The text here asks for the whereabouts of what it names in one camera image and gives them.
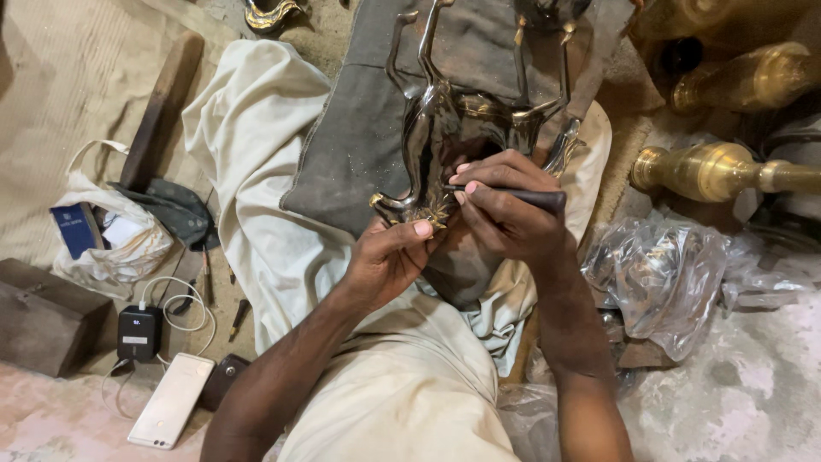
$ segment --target smartphone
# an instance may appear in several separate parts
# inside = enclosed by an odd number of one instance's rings
[[[214,361],[210,359],[177,353],[128,434],[128,441],[158,449],[173,449],[213,367]]]

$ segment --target black power bank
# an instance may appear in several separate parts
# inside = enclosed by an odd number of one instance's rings
[[[117,356],[145,363],[159,352],[163,334],[163,310],[131,305],[120,312],[117,321]]]

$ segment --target blue notebook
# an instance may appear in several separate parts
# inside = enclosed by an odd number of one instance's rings
[[[90,248],[104,248],[103,236],[94,222],[88,202],[66,207],[52,207],[48,210],[57,221],[62,240],[66,243],[72,260],[80,258],[80,255]]]

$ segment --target black wallet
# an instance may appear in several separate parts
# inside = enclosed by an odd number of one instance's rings
[[[211,412],[217,412],[219,404],[222,403],[222,398],[228,389],[233,385],[234,380],[240,376],[242,371],[246,370],[251,364],[251,361],[240,358],[234,353],[229,353],[222,361],[219,362],[217,368],[214,369],[211,378],[205,382],[205,388],[200,395],[200,407]]]

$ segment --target man's left hand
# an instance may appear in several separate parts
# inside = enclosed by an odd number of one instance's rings
[[[389,228],[384,219],[373,217],[356,241],[351,263],[335,290],[344,290],[365,314],[378,310],[419,277],[441,241],[432,237],[433,226],[427,220]]]

